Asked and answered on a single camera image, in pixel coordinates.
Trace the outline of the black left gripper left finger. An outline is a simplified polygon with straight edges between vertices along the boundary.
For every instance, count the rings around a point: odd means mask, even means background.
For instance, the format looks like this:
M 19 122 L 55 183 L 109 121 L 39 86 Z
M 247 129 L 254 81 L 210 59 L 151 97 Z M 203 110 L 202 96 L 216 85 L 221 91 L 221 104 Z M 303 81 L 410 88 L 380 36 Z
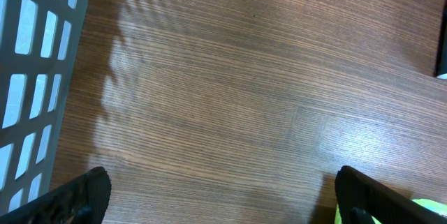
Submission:
M 1 217 L 1 224 L 101 224 L 109 205 L 111 180 L 95 167 Z

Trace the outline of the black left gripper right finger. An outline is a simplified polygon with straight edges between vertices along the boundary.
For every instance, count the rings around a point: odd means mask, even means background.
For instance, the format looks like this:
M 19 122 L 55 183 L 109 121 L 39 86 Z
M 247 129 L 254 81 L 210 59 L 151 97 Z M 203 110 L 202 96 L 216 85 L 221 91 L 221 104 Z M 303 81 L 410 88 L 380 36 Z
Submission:
M 446 224 L 446 217 L 348 165 L 337 173 L 335 192 L 342 224 Z

